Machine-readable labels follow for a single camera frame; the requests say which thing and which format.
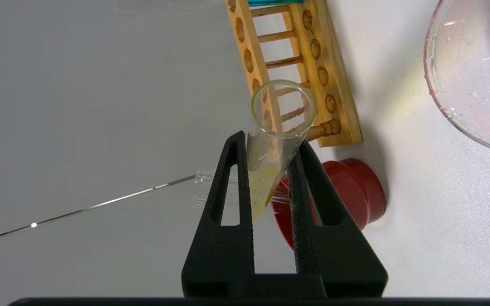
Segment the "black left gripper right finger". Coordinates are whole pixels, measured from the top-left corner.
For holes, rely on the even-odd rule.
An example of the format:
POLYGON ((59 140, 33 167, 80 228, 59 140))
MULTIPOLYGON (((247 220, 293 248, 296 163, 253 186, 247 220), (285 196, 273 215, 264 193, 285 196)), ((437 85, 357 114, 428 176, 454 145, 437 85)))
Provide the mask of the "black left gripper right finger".
POLYGON ((294 259, 329 298, 379 298, 388 273, 308 142, 288 168, 294 259))

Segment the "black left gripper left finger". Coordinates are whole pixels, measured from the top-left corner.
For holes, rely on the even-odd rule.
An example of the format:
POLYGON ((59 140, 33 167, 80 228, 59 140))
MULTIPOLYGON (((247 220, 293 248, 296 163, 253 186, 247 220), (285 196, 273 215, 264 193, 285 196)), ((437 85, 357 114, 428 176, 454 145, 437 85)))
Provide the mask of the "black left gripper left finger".
POLYGON ((245 133, 230 136, 220 153, 202 216, 181 273, 186 298, 230 295, 234 281, 254 273, 253 225, 245 133), (239 222, 222 225, 231 167, 237 166, 239 222))

